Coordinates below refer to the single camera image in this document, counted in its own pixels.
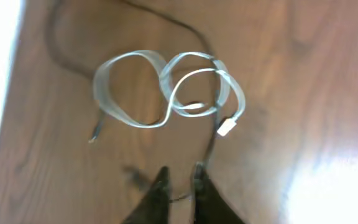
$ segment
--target white cable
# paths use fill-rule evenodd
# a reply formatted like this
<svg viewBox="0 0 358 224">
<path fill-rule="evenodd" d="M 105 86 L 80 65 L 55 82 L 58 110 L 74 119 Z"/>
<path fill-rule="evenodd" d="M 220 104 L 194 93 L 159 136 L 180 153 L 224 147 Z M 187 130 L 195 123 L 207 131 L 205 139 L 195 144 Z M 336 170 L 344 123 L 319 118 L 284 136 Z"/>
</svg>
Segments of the white cable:
<svg viewBox="0 0 358 224">
<path fill-rule="evenodd" d="M 114 63 L 117 62 L 118 60 L 135 55 L 146 58 L 152 64 L 153 68 L 155 69 L 158 75 L 160 89 L 168 101 L 167 112 L 165 113 L 164 119 L 156 124 L 141 124 L 133 120 L 110 97 L 110 91 L 109 91 L 110 69 L 112 68 Z M 129 52 L 126 54 L 119 55 L 115 58 L 112 58 L 111 60 L 108 60 L 107 62 L 102 64 L 96 71 L 96 74 L 93 79 L 94 98 L 95 100 L 99 101 L 99 106 L 104 112 L 110 114 L 111 116 L 115 117 L 116 119 L 128 125 L 137 128 L 158 128 L 163 126 L 168 121 L 172 110 L 186 117 L 207 116 L 209 114 L 216 112 L 217 109 L 215 107 L 210 107 L 208 110 L 204 112 L 198 114 L 189 114 L 185 110 L 200 109 L 204 107 L 205 104 L 192 103 L 190 105 L 183 106 L 181 103 L 178 102 L 178 100 L 175 97 L 180 85 L 187 78 L 201 72 L 216 72 L 217 74 L 219 74 L 221 78 L 221 91 L 218 97 L 218 105 L 222 106 L 223 104 L 225 104 L 229 96 L 230 87 L 234 90 L 234 93 L 236 94 L 238 100 L 237 111 L 230 119 L 226 120 L 226 121 L 230 120 L 230 125 L 227 125 L 225 121 L 224 124 L 222 125 L 222 128 L 224 129 L 220 128 L 220 131 L 218 130 L 218 133 L 224 136 L 228 131 L 230 131 L 232 127 L 235 126 L 236 120 L 240 117 L 240 115 L 244 112 L 246 108 L 246 98 L 244 96 L 244 93 L 242 92 L 241 87 L 235 81 L 235 79 L 233 79 L 233 77 L 230 76 L 230 74 L 227 71 L 227 68 L 220 60 L 213 60 L 213 63 L 215 64 L 216 68 L 202 68 L 187 73 L 172 88 L 173 85 L 172 85 L 171 70 L 183 57 L 187 55 L 195 55 L 195 56 L 206 58 L 208 60 L 213 60 L 213 57 L 208 54 L 204 54 L 200 52 L 186 52 L 186 53 L 178 54 L 171 61 L 166 63 L 166 61 L 164 61 L 161 55 L 151 50 L 136 50 L 134 52 Z"/>
</svg>

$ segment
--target wood grain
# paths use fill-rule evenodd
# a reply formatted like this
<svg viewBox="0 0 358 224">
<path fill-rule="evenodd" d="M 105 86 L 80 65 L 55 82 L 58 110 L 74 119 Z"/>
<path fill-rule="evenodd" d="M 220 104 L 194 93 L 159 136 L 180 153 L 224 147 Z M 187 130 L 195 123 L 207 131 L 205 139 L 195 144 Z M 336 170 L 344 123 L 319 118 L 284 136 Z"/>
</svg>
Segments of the wood grain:
<svg viewBox="0 0 358 224">
<path fill-rule="evenodd" d="M 295 223 L 288 204 L 297 178 L 358 161 L 358 1 L 141 2 L 204 33 L 245 91 L 246 113 L 217 140 L 209 172 L 226 200 L 249 223 Z M 173 115 L 153 130 L 110 118 L 88 144 L 98 107 L 90 83 L 48 56 L 43 26 L 52 3 L 27 1 L 0 132 L 0 223 L 120 223 L 142 196 L 125 181 L 127 165 L 150 177 L 168 165 L 175 194 L 188 190 L 210 118 Z M 137 49 L 166 58 L 202 50 L 187 30 L 119 1 L 70 0 L 64 11 L 58 43 L 89 68 Z M 145 61 L 120 62 L 111 86 L 129 115 L 158 118 L 161 94 Z M 179 99 L 210 101 L 209 88 L 207 76 L 196 77 Z M 231 96 L 224 111 L 235 108 Z M 190 210 L 191 202 L 174 204 L 172 223 L 188 222 Z"/>
</svg>

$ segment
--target coiled white cable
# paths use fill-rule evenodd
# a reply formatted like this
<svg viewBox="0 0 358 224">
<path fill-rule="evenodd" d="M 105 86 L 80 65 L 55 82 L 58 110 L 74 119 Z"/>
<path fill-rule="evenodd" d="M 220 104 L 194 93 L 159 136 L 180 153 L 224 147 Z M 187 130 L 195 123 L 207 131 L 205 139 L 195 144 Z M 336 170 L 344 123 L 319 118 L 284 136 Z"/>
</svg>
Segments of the coiled white cable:
<svg viewBox="0 0 358 224">
<path fill-rule="evenodd" d="M 110 97 L 109 91 L 109 77 L 110 77 L 110 69 L 114 65 L 115 62 L 118 60 L 129 57 L 129 56 L 141 56 L 146 58 L 153 66 L 155 71 L 157 72 L 160 89 L 168 101 L 167 112 L 165 113 L 165 117 L 161 122 L 155 124 L 142 124 L 135 120 L 133 120 L 130 116 L 128 116 L 125 111 L 123 111 L 117 103 Z M 172 77 L 171 77 L 171 70 L 172 68 L 183 58 L 187 55 L 194 55 L 198 57 L 203 57 L 208 60 L 212 60 L 215 64 L 216 68 L 202 68 L 190 73 L 187 73 L 184 77 L 182 77 L 178 83 L 173 87 L 172 84 Z M 177 56 L 173 57 L 171 61 L 166 63 L 163 57 L 158 54 L 157 52 L 151 50 L 136 50 L 133 52 L 129 52 L 126 54 L 119 55 L 117 57 L 108 60 L 104 64 L 102 64 L 93 79 L 93 93 L 95 100 L 99 101 L 100 108 L 110 114 L 111 116 L 115 117 L 116 119 L 131 125 L 137 128 L 158 128 L 163 126 L 169 119 L 172 110 L 176 113 L 186 116 L 186 117 L 200 117 L 200 116 L 207 116 L 216 112 L 215 107 L 210 107 L 208 110 L 198 113 L 198 114 L 190 114 L 187 113 L 185 110 L 193 110 L 193 109 L 200 109 L 205 106 L 203 103 L 192 103 L 190 105 L 183 106 L 175 97 L 180 85 L 189 77 L 196 75 L 201 72 L 216 72 L 219 74 L 221 78 L 221 90 L 218 97 L 218 105 L 222 106 L 225 104 L 229 92 L 230 87 L 234 90 L 234 93 L 237 96 L 238 100 L 238 109 L 234 113 L 234 115 L 223 122 L 220 131 L 218 133 L 224 136 L 230 129 L 232 129 L 236 125 L 236 120 L 240 117 L 240 115 L 244 112 L 246 108 L 246 98 L 244 96 L 243 91 L 239 84 L 230 76 L 228 73 L 227 68 L 220 60 L 214 60 L 212 56 L 200 52 L 185 52 L 178 54 Z"/>
</svg>

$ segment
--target black wire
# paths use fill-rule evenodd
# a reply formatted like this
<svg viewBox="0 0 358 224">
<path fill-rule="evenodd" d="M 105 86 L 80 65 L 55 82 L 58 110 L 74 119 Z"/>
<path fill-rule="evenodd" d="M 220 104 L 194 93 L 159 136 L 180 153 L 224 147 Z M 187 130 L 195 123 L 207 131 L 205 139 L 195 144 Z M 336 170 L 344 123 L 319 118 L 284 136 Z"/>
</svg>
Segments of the black wire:
<svg viewBox="0 0 358 224">
<path fill-rule="evenodd" d="M 212 50 L 211 45 L 209 44 L 209 42 L 206 40 L 206 37 L 198 30 L 196 30 L 194 27 L 185 24 L 184 22 L 178 21 L 175 18 L 173 18 L 172 16 L 169 16 L 167 14 L 164 14 L 162 12 L 158 12 L 154 9 L 151 9 L 147 6 L 143 6 L 141 4 L 137 4 L 128 0 L 122 0 L 122 2 L 124 4 L 127 4 L 128 6 L 132 6 L 136 9 L 140 9 L 143 11 L 147 11 L 149 13 L 155 14 L 156 16 L 159 16 L 162 19 L 165 19 L 168 22 L 171 22 L 173 24 L 176 24 L 180 27 L 183 27 L 187 30 L 189 30 L 190 32 L 194 33 L 195 36 L 197 36 L 198 40 L 201 42 L 201 45 L 203 46 L 205 52 L 209 55 L 214 56 L 214 52 Z M 93 79 L 93 74 L 95 73 L 95 70 L 89 69 L 84 67 L 82 64 L 78 63 L 78 62 L 74 62 L 72 60 L 70 60 L 59 48 L 57 42 L 56 42 L 56 37 L 55 37 L 55 30 L 56 30 L 56 24 L 57 24 L 57 20 L 58 20 L 58 13 L 60 11 L 61 6 L 64 4 L 63 0 L 55 0 L 55 4 L 52 6 L 51 10 L 50 10 L 50 14 L 47 18 L 47 23 L 45 26 L 45 45 L 47 46 L 47 51 L 49 56 L 51 57 L 51 59 L 58 64 L 59 66 L 61 66 L 62 68 L 69 70 L 73 73 L 77 73 L 78 75 L 87 78 L 88 80 L 92 80 Z M 205 168 L 208 167 L 209 165 L 209 161 L 211 159 L 211 155 L 213 153 L 213 149 L 214 149 L 214 144 L 215 144 L 215 140 L 216 140 L 216 132 L 219 128 L 219 112 L 220 112 L 220 105 L 217 104 L 217 100 L 218 100 L 218 94 L 219 94 L 219 87 L 218 87 L 218 83 L 219 83 L 219 79 L 218 79 L 218 74 L 216 74 L 214 76 L 214 91 L 213 91 L 213 96 L 214 96 L 214 106 L 217 108 L 216 113 L 212 114 L 212 122 L 213 122 L 213 128 L 211 130 L 211 137 L 208 141 L 208 145 L 206 147 L 205 150 L 205 154 L 203 157 L 203 164 L 205 166 Z M 103 114 L 100 116 L 99 122 L 97 123 L 94 131 L 93 131 L 93 137 L 91 138 L 91 141 L 94 141 L 101 130 L 101 126 L 103 124 Z M 142 180 L 135 180 L 135 183 L 141 183 Z M 188 192 L 186 194 L 183 194 L 181 196 L 179 196 L 178 198 L 174 198 L 170 200 L 170 203 L 174 203 L 174 202 L 178 202 L 181 200 L 184 200 L 188 197 L 191 196 L 191 192 Z"/>
</svg>

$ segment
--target cable connector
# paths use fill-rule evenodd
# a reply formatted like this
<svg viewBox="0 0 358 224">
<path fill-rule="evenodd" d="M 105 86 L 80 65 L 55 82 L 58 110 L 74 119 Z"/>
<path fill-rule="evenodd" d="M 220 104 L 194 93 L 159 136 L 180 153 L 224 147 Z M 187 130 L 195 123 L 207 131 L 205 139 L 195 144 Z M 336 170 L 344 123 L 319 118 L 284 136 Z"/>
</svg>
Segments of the cable connector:
<svg viewBox="0 0 358 224">
<path fill-rule="evenodd" d="M 236 125 L 236 120 L 233 118 L 225 119 L 222 125 L 218 128 L 217 133 L 220 136 L 225 136 L 231 129 L 233 129 Z"/>
</svg>

